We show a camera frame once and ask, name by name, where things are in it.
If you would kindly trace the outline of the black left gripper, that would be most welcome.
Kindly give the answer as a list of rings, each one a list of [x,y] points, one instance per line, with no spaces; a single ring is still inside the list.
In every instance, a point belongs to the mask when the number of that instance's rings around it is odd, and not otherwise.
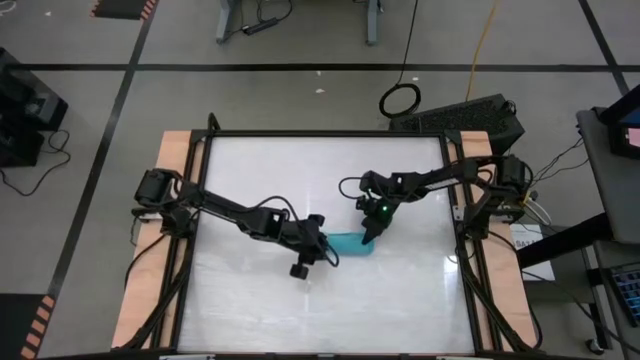
[[[285,221],[283,225],[283,246],[299,254],[304,264],[326,260],[326,252],[331,250],[329,237],[321,231],[325,217],[311,214],[304,220]]]

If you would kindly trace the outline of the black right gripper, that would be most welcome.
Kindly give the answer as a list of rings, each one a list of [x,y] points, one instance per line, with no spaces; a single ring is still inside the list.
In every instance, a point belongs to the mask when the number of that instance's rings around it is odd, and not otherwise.
[[[358,188],[363,195],[356,199],[356,209],[361,211],[390,211],[407,200],[407,193],[395,178],[374,171],[367,171],[359,178]],[[365,232],[361,244],[367,245],[388,228],[388,222],[384,219],[374,223],[363,221],[362,226]]]

